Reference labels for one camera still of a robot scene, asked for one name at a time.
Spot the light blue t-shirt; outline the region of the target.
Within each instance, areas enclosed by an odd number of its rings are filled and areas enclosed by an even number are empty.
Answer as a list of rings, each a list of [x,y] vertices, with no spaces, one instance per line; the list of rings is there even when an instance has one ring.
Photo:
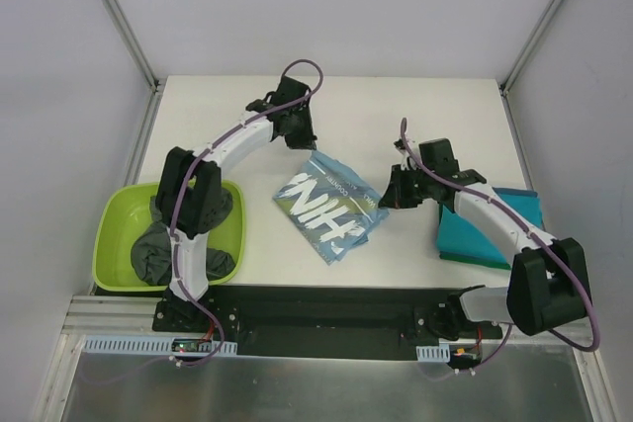
[[[389,215],[379,194],[350,167],[313,151],[296,174],[273,196],[328,265],[368,242]]]

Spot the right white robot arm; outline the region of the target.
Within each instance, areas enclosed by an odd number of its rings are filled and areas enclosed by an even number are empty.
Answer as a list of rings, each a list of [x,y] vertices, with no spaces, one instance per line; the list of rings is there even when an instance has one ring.
[[[401,137],[394,147],[402,160],[391,169],[381,207],[414,209],[433,200],[474,226],[510,267],[503,287],[474,286],[449,297],[445,325],[452,335],[468,337],[481,322],[511,324],[529,336],[555,334],[583,318],[597,328],[577,240],[559,239],[521,216],[483,175],[460,167],[448,139],[413,146]]]

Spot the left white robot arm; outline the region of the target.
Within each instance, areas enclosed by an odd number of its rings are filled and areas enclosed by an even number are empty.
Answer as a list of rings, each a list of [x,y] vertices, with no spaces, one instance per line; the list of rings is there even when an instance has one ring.
[[[186,331],[202,330],[208,307],[207,241],[224,205],[223,173],[276,138],[290,149],[317,148],[310,111],[315,93],[307,84],[282,76],[277,89],[250,103],[220,137],[194,149],[172,148],[165,159],[155,203],[171,246],[171,292],[182,299],[174,318]]]

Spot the folded teal t-shirt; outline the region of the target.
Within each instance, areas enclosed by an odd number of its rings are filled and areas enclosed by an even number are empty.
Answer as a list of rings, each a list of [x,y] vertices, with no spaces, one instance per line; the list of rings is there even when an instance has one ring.
[[[539,227],[543,225],[540,198],[537,192],[500,187],[494,187],[494,191],[501,200],[530,223]],[[438,206],[435,246],[438,252],[447,251],[505,261],[482,232],[443,205]]]

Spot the green plastic basket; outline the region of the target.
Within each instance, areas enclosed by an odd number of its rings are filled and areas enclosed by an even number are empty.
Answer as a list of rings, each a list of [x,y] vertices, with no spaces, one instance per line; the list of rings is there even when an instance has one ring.
[[[231,255],[239,268],[245,246],[245,202],[236,183],[224,180],[223,188],[230,191],[233,207],[227,218],[210,231],[208,246]],[[133,244],[151,224],[150,198],[157,189],[156,182],[130,185],[108,200],[97,231],[92,263],[93,279],[100,289],[126,294],[165,290],[164,286],[151,286],[141,280],[131,261]]]

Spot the dark grey t-shirt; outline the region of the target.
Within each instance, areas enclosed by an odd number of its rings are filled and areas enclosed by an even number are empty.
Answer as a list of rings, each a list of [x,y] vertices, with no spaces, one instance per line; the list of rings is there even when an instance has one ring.
[[[171,245],[156,204],[157,188],[156,184],[139,188],[143,198],[136,202],[135,212],[146,211],[149,222],[128,253],[136,277],[151,287],[166,286],[172,278]],[[236,273],[244,241],[241,191],[234,185],[224,185],[222,199],[222,210],[207,242],[206,275],[214,284],[226,282]]]

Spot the left aluminium frame post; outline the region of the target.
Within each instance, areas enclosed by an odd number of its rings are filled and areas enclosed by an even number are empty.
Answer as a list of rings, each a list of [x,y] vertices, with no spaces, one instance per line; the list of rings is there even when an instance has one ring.
[[[152,93],[155,93],[160,86],[160,78],[156,75],[154,68],[137,38],[137,35],[124,12],[119,0],[101,0],[108,16],[117,30],[124,46],[130,54],[137,70],[141,74],[144,83]]]

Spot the aluminium frame post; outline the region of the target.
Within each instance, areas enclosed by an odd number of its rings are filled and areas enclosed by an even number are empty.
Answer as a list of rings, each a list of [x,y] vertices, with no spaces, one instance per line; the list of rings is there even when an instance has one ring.
[[[567,0],[548,0],[543,11],[538,17],[535,25],[531,29],[525,43],[520,49],[515,61],[511,65],[508,73],[499,83],[500,94],[505,98],[527,65],[536,47],[541,42],[548,29],[554,22],[556,16],[563,8]]]
[[[108,16],[117,30],[124,46],[130,54],[137,70],[141,74],[144,83],[152,93],[155,93],[160,86],[160,78],[156,75],[154,68],[137,38],[137,35],[124,12],[119,0],[101,0]]]

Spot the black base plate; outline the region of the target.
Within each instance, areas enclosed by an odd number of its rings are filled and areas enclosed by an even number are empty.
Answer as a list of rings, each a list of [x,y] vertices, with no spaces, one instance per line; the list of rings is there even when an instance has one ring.
[[[440,340],[498,340],[490,323],[458,321],[448,289],[213,286],[200,306],[165,292],[156,332],[205,333],[240,356],[412,361]]]

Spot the right aluminium frame post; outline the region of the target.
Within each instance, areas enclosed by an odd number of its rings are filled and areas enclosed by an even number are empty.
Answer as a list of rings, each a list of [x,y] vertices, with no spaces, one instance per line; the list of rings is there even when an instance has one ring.
[[[520,49],[515,61],[511,65],[508,73],[499,83],[500,94],[505,98],[527,65],[536,47],[541,42],[548,29],[554,22],[556,16],[563,8],[567,0],[548,0],[543,11],[538,17],[535,25],[531,29],[525,43]]]

